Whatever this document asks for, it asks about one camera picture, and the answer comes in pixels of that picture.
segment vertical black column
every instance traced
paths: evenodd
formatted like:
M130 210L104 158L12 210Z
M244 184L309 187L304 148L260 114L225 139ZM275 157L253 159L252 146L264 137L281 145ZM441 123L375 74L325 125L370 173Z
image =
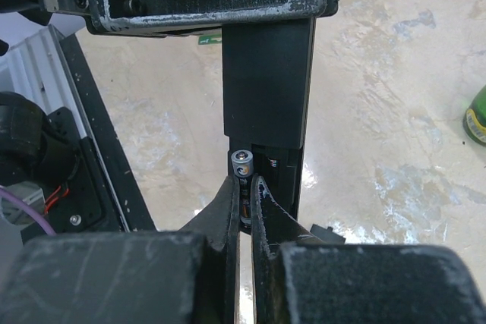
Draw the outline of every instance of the vertical black column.
M225 135L297 218L315 18L222 29Z

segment bottle label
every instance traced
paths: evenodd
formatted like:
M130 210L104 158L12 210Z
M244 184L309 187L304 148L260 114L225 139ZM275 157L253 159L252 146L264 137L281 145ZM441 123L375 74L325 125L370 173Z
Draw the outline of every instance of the bottle label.
M468 124L471 133L481 142L486 143L486 127L479 123L474 110L468 109L465 113L465 121Z

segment green label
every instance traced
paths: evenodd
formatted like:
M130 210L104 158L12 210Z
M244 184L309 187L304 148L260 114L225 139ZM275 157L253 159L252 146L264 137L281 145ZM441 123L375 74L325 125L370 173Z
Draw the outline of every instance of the green label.
M468 109L465 113L465 121L471 133L481 142L486 143L486 127L479 123L474 110Z
M204 45L216 45L222 42L222 36L220 34L211 34L210 36L199 36L199 46Z

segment black metal bracket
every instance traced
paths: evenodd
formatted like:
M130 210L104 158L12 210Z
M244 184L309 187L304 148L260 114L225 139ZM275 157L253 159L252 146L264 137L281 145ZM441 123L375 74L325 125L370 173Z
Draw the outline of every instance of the black metal bracket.
M265 177L280 206L295 219L314 28L315 19L310 18L222 29L223 114L229 156L238 149L252 151L254 170Z
M93 141L90 140L87 148L90 155L96 160L96 164L93 163L93 170L98 170L97 173L101 175L106 174L110 179L109 185L104 184L101 188L106 193L116 195L118 203L114 201L113 209L116 215L123 217L124 230L155 230L152 217L135 181L133 171L118 140L76 35L64 38L59 43L74 80L79 102L86 113L86 122L89 123L93 139L96 141L96 146L94 146Z
M55 131L69 140L78 151L77 170L68 181L70 193L49 210L46 216L49 223L59 233L122 230L106 189L106 181L100 173L92 141L87 137L80 139L69 109L60 108L48 115L48 119ZM44 188L46 197L51 192L52 189ZM80 217L76 225L70 222L73 215ZM43 230L35 223L22 231L24 243L38 235L43 235Z

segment screw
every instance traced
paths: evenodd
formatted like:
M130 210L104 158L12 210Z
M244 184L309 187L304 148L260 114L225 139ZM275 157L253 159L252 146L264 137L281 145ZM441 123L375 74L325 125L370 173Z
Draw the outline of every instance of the screw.
M145 5L139 0L125 0L123 8L133 16L145 15Z
M236 158L237 159L246 159L248 157L248 154L244 151L241 151L239 152L237 155L236 155Z
M73 215L72 217L69 218L69 222L76 226L81 224L81 216L80 215Z
M74 3L79 9L88 8L88 0L74 0Z

